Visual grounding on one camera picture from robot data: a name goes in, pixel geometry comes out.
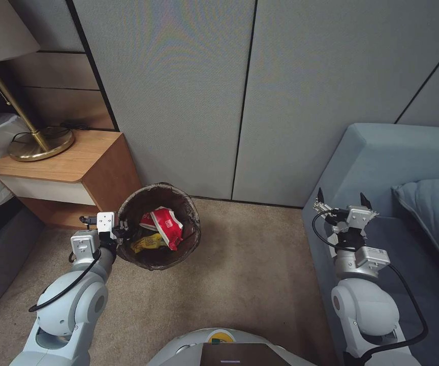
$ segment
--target nightstand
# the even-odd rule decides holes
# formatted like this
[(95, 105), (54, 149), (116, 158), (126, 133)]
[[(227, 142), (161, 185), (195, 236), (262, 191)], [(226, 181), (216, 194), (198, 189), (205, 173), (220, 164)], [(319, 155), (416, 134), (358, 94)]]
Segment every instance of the nightstand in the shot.
[(73, 132), (74, 144), (51, 158), (1, 158), (0, 181), (47, 225), (82, 229), (79, 216), (117, 211), (142, 185), (123, 133)]

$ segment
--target black cable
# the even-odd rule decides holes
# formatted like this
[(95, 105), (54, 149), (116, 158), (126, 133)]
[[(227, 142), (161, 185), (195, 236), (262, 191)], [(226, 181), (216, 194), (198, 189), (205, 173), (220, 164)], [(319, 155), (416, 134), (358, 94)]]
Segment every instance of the black cable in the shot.
[(413, 344), (416, 344), (416, 343), (422, 341), (428, 335), (428, 324), (426, 323), (426, 320), (424, 319), (423, 313), (421, 312), (421, 309), (419, 308), (419, 305), (416, 302), (416, 299), (415, 299), (413, 293), (409, 289), (409, 285), (407, 284), (406, 280), (404, 279), (402, 274), (397, 270), (396, 267), (394, 267), (392, 264), (389, 264), (388, 266), (389, 266), (389, 268), (391, 268), (394, 271), (394, 273), (396, 273), (396, 275), (399, 277), (402, 284), (404, 285), (404, 288), (406, 289), (406, 292), (409, 295), (411, 302), (413, 303), (414, 309), (416, 310), (416, 313), (418, 314), (419, 320), (421, 321), (421, 324), (423, 325), (423, 330), (417, 336), (415, 336), (409, 340), (397, 342), (397, 343), (392, 343), (392, 344), (388, 344), (388, 345), (383, 345), (383, 346), (378, 346), (378, 347), (374, 347), (372, 349), (369, 349), (367, 352), (365, 352), (362, 355), (362, 357), (360, 357), (361, 364), (365, 364), (367, 361), (369, 361), (374, 353), (387, 351), (387, 350), (391, 350), (391, 349), (395, 349), (395, 348), (411, 346)]
[(328, 240), (324, 239), (321, 234), (318, 232), (318, 230), (316, 229), (316, 220), (321, 217), (321, 215), (324, 214), (332, 214), (334, 212), (336, 212), (336, 209), (331, 209), (331, 210), (326, 210), (326, 211), (321, 211), (319, 212), (311, 221), (311, 226), (312, 226), (312, 230), (315, 232), (316, 236), (326, 245), (329, 245), (330, 247), (333, 247), (335, 249), (339, 249), (339, 250), (345, 250), (347, 252), (356, 252), (356, 250), (354, 248), (345, 248), (345, 247), (340, 247), (337, 245), (334, 245), (332, 243), (330, 243)]
[(62, 296), (64, 296), (66, 293), (68, 293), (70, 290), (72, 290), (74, 288), (75, 285), (77, 285), (79, 283), (79, 281), (81, 281), (81, 279), (84, 278), (84, 276), (91, 270), (92, 266), (94, 266), (96, 264), (96, 262), (99, 260), (99, 258), (101, 257), (101, 250), (98, 249), (98, 256), (94, 259), (94, 261), (92, 261), (92, 263), (84, 270), (83, 273), (81, 273), (79, 275), (78, 278), (75, 279), (75, 281), (73, 283), (71, 283), (69, 286), (67, 286), (66, 288), (64, 288), (64, 290), (62, 290), (60, 293), (56, 294), (53, 298), (51, 298), (50, 300), (45, 301), (44, 303), (40, 304), (40, 305), (33, 305), (31, 308), (28, 309), (28, 311), (30, 313), (33, 313), (37, 310), (40, 310), (42, 308), (44, 308), (47, 305), (50, 305), (51, 303), (53, 303), (54, 301), (60, 299)]

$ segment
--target carpet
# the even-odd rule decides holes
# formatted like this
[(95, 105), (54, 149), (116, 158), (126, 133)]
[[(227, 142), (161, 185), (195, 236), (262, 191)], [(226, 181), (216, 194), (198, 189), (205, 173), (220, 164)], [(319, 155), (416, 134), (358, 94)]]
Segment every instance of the carpet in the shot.
[[(145, 365), (172, 338), (216, 326), (258, 334), (318, 365), (337, 364), (301, 211), (194, 202), (201, 243), (184, 262), (151, 272), (116, 259), (91, 365)], [(28, 308), (69, 270), (74, 232), (45, 229), (1, 297), (0, 365), (26, 342), (35, 321)]]

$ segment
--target sofa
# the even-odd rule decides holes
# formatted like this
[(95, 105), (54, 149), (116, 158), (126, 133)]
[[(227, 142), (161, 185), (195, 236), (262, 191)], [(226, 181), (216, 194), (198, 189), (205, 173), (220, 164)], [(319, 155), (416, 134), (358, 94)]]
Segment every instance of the sofa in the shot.
[[(439, 252), (416, 220), (394, 199), (391, 187), (423, 179), (439, 179), (439, 128), (393, 124), (354, 124), (346, 130), (302, 216), (316, 268), (323, 305), (342, 364), (346, 342), (331, 303), (336, 278), (329, 248), (311, 228), (318, 187), (332, 207), (360, 204), (360, 192), (380, 216), (366, 227), (367, 245), (388, 251), (414, 293), (429, 334), (410, 346), (423, 366), (439, 365)], [(399, 279), (389, 269), (379, 273), (379, 286), (395, 300), (407, 339), (421, 330), (420, 321)]]

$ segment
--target nightstand drawer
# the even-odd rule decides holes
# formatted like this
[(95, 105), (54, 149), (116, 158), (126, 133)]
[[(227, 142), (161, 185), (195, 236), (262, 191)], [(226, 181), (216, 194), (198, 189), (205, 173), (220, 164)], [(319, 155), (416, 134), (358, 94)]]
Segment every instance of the nightstand drawer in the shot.
[(82, 183), (27, 179), (0, 175), (0, 180), (18, 197), (94, 205)]

